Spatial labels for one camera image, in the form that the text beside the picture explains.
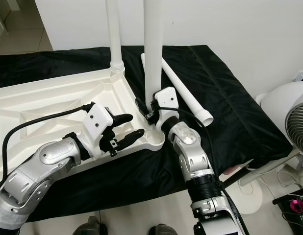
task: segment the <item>white fan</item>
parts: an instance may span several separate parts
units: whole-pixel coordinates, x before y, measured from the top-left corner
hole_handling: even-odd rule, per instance
[[[280,86],[267,95],[261,108],[301,154],[286,163],[303,170],[303,81]]]

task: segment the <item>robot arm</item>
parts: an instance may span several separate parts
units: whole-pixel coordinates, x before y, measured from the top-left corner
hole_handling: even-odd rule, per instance
[[[165,133],[179,156],[179,164],[189,195],[191,209],[199,221],[194,226],[196,235],[248,235],[248,231],[234,204],[215,176],[209,159],[201,146],[201,137],[180,121],[175,89],[167,87],[154,94],[149,113],[137,100],[141,113],[156,128]]]
[[[142,137],[144,130],[140,129],[121,141],[114,139],[113,128],[132,118],[130,114],[113,116],[108,108],[93,105],[79,136],[69,133],[63,140],[37,149],[9,174],[0,188],[0,234],[18,234],[52,184],[64,178],[82,160],[96,160],[104,152],[113,157]]]

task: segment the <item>black cloth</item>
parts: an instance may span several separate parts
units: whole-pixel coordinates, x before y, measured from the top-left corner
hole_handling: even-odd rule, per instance
[[[143,50],[143,46],[122,47],[126,79],[142,100]],[[250,159],[261,166],[289,154],[288,140],[209,47],[164,47],[163,57],[214,116],[208,130],[218,174]],[[106,47],[0,56],[0,87],[101,70],[109,64]],[[163,72],[162,87],[167,86],[172,84]],[[189,110],[179,95],[178,101],[181,109]],[[205,132],[183,114],[180,119],[200,133],[210,157]],[[56,182],[28,221],[128,205],[183,189],[177,156],[166,142],[159,151],[142,150]]]

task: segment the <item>white cylinder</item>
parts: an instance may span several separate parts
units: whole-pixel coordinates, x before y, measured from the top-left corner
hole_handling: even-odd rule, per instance
[[[186,86],[181,82],[176,73],[167,64],[167,62],[162,59],[162,68],[173,83],[174,87],[177,89],[184,102],[190,108],[192,113],[197,117],[204,126],[208,126],[214,120],[213,116],[209,111],[204,109],[201,104],[195,99],[192,93],[186,88]]]
[[[119,29],[119,14],[117,0],[106,0],[106,12],[110,38],[111,71],[118,73],[124,71],[121,55],[121,40]]]
[[[274,160],[274,161],[270,161],[267,164],[265,164],[264,166],[251,171],[249,174],[243,176],[240,179],[240,186],[245,186],[248,183],[252,182],[253,180],[257,179],[258,177],[260,177],[261,175],[264,175],[266,173],[268,173],[269,171],[273,170],[274,168],[276,168],[277,166],[285,163],[286,161],[288,161],[289,159],[293,158],[294,156],[299,154],[299,150],[297,148],[293,148],[293,150],[289,153],[289,155],[285,158],[281,158],[278,160]]]
[[[162,4],[161,0],[144,0],[145,100],[152,110],[152,95],[161,90]]]

